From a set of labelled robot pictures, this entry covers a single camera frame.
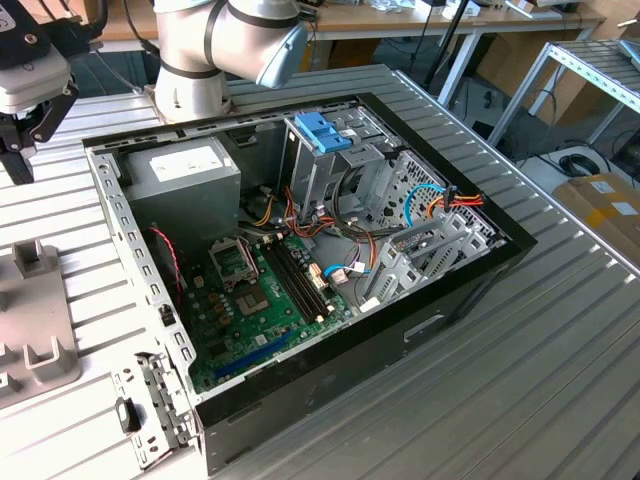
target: motherboard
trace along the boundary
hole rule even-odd
[[[197,351],[190,368],[197,393],[352,316],[339,294],[313,284],[314,263],[298,237],[225,239],[208,253],[183,267],[181,317]]]

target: metal bracket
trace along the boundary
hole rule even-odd
[[[136,426],[131,443],[138,465],[148,469],[196,437],[196,422],[178,373],[169,357],[136,355],[135,362],[111,373],[123,422],[123,405],[133,405]],[[125,433],[132,433],[123,427]]]

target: metal shelf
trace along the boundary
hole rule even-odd
[[[489,136],[488,143],[490,145],[497,145],[500,141],[549,59],[557,61],[560,67],[551,75],[543,90],[553,91],[558,78],[565,69],[569,69],[611,95],[620,102],[621,106],[627,106],[636,113],[640,113],[640,71],[632,65],[628,57],[620,52],[617,42],[587,40],[547,43]],[[535,115],[547,96],[547,93],[542,92],[529,113]],[[590,142],[595,141],[604,128],[611,123],[621,110],[621,106],[617,107],[614,114],[607,117],[605,122],[596,129],[597,133],[591,136]]]
[[[282,90],[234,82],[231,91],[242,111],[375,93],[538,245],[463,321],[218,478],[633,477],[640,286],[615,253],[402,74],[367,66],[298,75]],[[33,237],[59,248],[83,368],[77,382],[0,411],[3,472],[139,475],[109,372],[157,346],[140,322],[144,306],[127,284],[79,141],[158,124],[142,96],[82,101],[34,158],[34,185],[10,186],[0,173],[0,250]],[[204,478],[202,465],[187,449],[149,475]]]

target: chip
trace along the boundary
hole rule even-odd
[[[257,284],[239,290],[234,298],[245,316],[253,315],[271,306],[264,291]]]
[[[209,353],[212,357],[217,357],[223,353],[227,353],[227,347],[224,342],[216,342],[209,345]]]

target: red cable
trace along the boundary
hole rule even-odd
[[[176,284],[178,286],[178,293],[182,293],[182,286],[180,285],[180,267],[178,266],[178,257],[176,256],[176,252],[173,249],[171,240],[169,240],[169,237],[167,237],[164,233],[162,233],[155,227],[149,227],[149,230],[158,235],[162,240],[164,240],[164,243],[167,245],[169,253],[171,254],[171,258],[173,259],[173,268],[176,271]]]

